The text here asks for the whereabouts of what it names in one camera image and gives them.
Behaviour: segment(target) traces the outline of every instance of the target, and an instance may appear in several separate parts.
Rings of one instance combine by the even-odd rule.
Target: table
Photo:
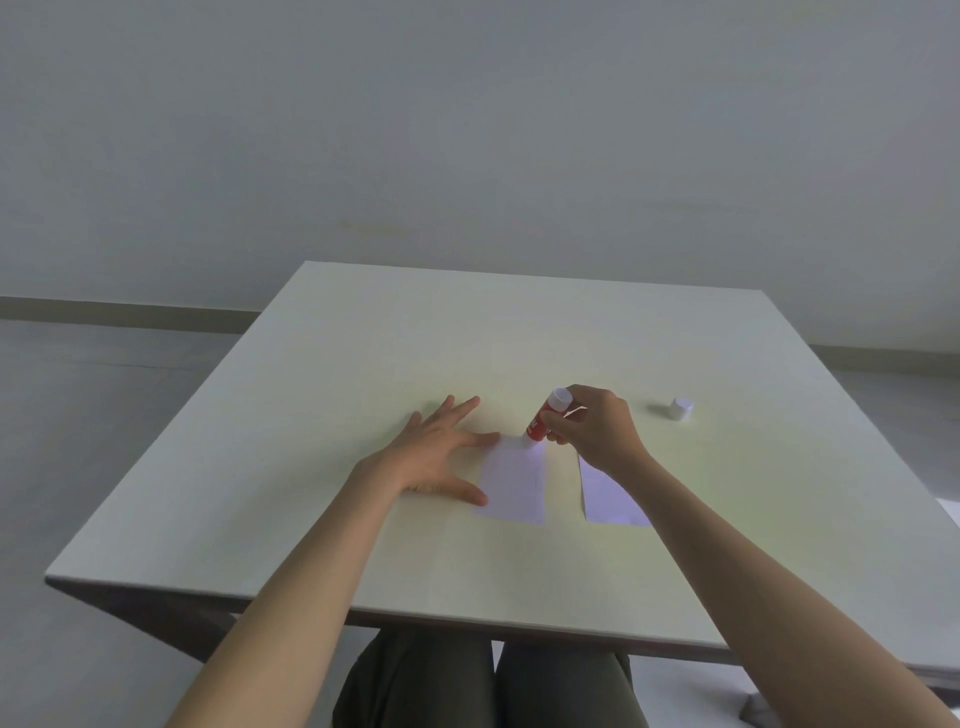
[[[571,382],[901,660],[960,674],[960,531],[759,291],[304,263],[46,580],[204,660],[411,410],[479,394],[465,425],[519,434]],[[545,459],[543,526],[402,497],[348,623],[735,662],[654,530],[586,522],[575,453]]]

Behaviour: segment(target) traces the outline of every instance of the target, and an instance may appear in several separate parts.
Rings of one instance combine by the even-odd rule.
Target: paper
[[[490,502],[477,513],[502,521],[543,523],[543,443],[501,437],[480,464],[481,490]]]
[[[584,488],[584,513],[588,521],[650,525],[636,501],[615,480],[583,458],[580,458],[580,482]]]

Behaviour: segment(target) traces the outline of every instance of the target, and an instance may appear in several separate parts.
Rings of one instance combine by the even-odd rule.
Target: white cap
[[[685,420],[692,410],[692,400],[688,400],[686,397],[677,397],[670,403],[670,419],[677,422]]]
[[[565,412],[573,403],[573,395],[570,394],[570,390],[566,387],[557,387],[550,393],[550,396],[546,398],[546,403],[549,404],[550,409],[555,412]]]

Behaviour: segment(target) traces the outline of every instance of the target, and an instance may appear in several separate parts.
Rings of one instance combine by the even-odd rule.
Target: leg
[[[493,654],[478,635],[381,630],[357,658],[334,728],[495,728]]]
[[[646,728],[626,655],[538,644],[503,646],[496,672],[505,728]]]

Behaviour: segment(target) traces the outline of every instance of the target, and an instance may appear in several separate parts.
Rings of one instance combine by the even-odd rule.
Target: red glue stick
[[[569,390],[565,387],[557,387],[550,393],[550,396],[546,398],[546,402],[543,403],[543,407],[537,412],[533,422],[527,425],[526,436],[535,443],[538,443],[546,437],[546,433],[550,431],[550,428],[540,419],[540,412],[552,411],[563,414],[572,403],[573,395],[570,394]]]

